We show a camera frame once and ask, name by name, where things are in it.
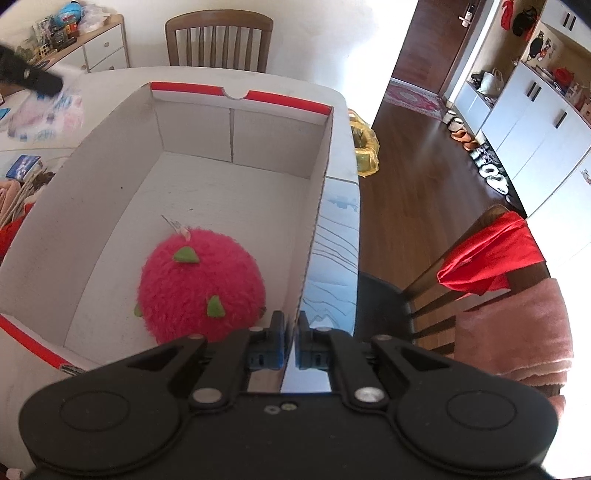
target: brown door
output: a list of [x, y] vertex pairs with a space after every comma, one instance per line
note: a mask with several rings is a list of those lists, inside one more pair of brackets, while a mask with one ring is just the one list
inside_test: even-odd
[[[447, 88], [484, 0], [418, 0], [392, 77], [430, 92]], [[471, 23], [459, 17], [472, 14]]]

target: black handle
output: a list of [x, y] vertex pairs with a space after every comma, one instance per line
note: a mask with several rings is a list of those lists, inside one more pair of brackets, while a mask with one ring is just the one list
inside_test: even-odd
[[527, 92], [527, 96], [528, 98], [530, 97], [530, 95], [532, 94], [532, 92], [534, 91], [534, 88], [536, 88], [538, 86], [538, 84], [536, 82], [534, 82], [534, 84], [531, 86], [530, 91]]
[[564, 122], [564, 119], [566, 118], [567, 115], [568, 115], [567, 112], [562, 114], [562, 116], [560, 117], [560, 120], [558, 120], [558, 123], [556, 124], [556, 129], [560, 128], [560, 126], [562, 125], [562, 122]]
[[538, 91], [534, 93], [534, 96], [531, 98], [532, 102], [535, 102], [535, 99], [538, 98], [538, 95], [542, 91], [542, 87], [538, 87]]

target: wooden chair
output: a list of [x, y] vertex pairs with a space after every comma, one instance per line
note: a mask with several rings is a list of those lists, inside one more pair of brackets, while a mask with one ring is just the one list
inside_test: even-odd
[[[438, 309], [463, 297], [464, 294], [462, 292], [446, 288], [447, 291], [443, 295], [419, 309], [415, 309], [414, 302], [431, 288], [439, 286], [437, 272], [441, 268], [444, 259], [454, 248], [472, 235], [491, 225], [497, 218], [508, 211], [502, 205], [493, 205], [490, 207], [456, 243], [403, 291], [392, 284], [359, 272], [354, 337], [368, 342], [373, 335], [385, 333], [403, 340], [416, 342], [418, 339], [454, 328], [456, 325], [455, 316], [441, 320], [418, 332], [414, 329], [414, 321], [423, 315], [436, 312]], [[478, 307], [522, 292], [537, 285], [545, 278], [550, 278], [550, 273], [545, 262], [509, 272], [507, 279], [509, 281], [510, 291], [484, 302], [478, 305]], [[441, 355], [449, 355], [453, 353], [454, 346], [454, 343], [448, 343], [447, 345], [434, 348], [432, 351]], [[560, 391], [560, 386], [552, 385], [549, 388], [540, 387], [539, 390], [551, 396], [552, 394], [557, 394], [553, 392]]]
[[[205, 29], [212, 28], [211, 48], [209, 51], [209, 64], [205, 65]], [[239, 69], [242, 29], [248, 29], [248, 39], [246, 41], [246, 53], [244, 70], [251, 69], [252, 43], [254, 39], [254, 30], [261, 31], [261, 41], [258, 49], [258, 60], [256, 71], [265, 73], [267, 69], [267, 57], [269, 55], [269, 46], [271, 45], [271, 32], [273, 30], [273, 20], [256, 12], [244, 10], [203, 10], [191, 12], [184, 15], [171, 18], [166, 22], [166, 45], [168, 47], [168, 59], [171, 66], [179, 66], [177, 31], [187, 31], [187, 65], [193, 66], [193, 35], [192, 29], [196, 29], [197, 38], [197, 65], [199, 67], [217, 66], [217, 30], [218, 27], [224, 27], [223, 47], [222, 47], [222, 68]], [[233, 61], [228, 66], [228, 50], [230, 27], [237, 27], [236, 37], [234, 39]]]

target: black circular cap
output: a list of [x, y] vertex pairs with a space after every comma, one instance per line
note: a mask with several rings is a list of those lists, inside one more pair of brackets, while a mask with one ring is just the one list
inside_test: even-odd
[[100, 432], [121, 424], [129, 415], [129, 402], [111, 392], [86, 392], [67, 400], [61, 419], [81, 432]]
[[461, 393], [447, 402], [449, 416], [460, 425], [475, 430], [496, 430], [515, 418], [515, 406], [501, 395], [475, 391]]
[[123, 471], [162, 449], [180, 425], [176, 399], [157, 380], [99, 369], [49, 385], [23, 406], [22, 439], [34, 458], [73, 475]]
[[453, 471], [509, 472], [539, 463], [557, 430], [552, 405], [533, 388], [475, 369], [422, 372], [395, 422], [427, 458]]

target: yellow trash bag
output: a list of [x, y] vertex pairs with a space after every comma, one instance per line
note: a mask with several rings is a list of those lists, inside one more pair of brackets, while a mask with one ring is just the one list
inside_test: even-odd
[[368, 177], [379, 170], [379, 142], [371, 127], [357, 113], [349, 109], [349, 123], [357, 155], [357, 173]]

